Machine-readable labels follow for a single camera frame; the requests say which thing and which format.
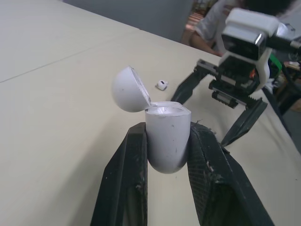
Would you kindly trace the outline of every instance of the table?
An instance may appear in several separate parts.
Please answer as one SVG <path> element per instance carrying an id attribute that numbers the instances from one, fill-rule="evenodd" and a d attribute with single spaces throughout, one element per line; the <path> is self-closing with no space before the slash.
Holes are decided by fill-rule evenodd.
<path id="1" fill-rule="evenodd" d="M 58 0 L 2 0 L 0 27 L 0 82 L 138 30 Z"/>
<path id="2" fill-rule="evenodd" d="M 152 101 L 168 100 L 199 58 L 214 64 L 219 59 L 134 31 L 0 83 L 0 224 L 89 225 L 104 167 L 127 130 L 144 121 L 143 112 L 115 106 L 114 76 L 131 65 Z M 154 87 L 160 79 L 169 81 L 167 90 Z M 202 81 L 185 106 L 193 121 L 201 120 L 221 141 L 243 108 L 213 100 L 210 80 Z M 227 149 L 275 225 L 299 225 L 301 157 L 271 106 Z M 186 166 L 164 175 L 149 165 L 148 177 L 150 226 L 198 225 Z"/>

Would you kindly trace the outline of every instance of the green object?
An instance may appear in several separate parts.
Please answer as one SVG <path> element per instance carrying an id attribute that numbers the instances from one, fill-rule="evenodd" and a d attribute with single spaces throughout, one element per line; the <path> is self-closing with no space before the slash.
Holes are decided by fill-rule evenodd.
<path id="1" fill-rule="evenodd" d="M 275 57 L 274 54 L 271 54 L 269 57 L 269 71 L 270 71 L 270 78 L 278 77 L 279 73 L 282 70 L 281 62 Z"/>

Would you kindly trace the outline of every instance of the open case lid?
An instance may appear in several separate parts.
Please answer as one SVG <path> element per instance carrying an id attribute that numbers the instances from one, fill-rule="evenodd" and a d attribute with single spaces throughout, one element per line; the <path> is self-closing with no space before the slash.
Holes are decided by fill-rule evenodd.
<path id="1" fill-rule="evenodd" d="M 140 112 L 151 106 L 150 96 L 138 73 L 130 66 L 118 73 L 112 84 L 112 96 L 119 108 Z"/>

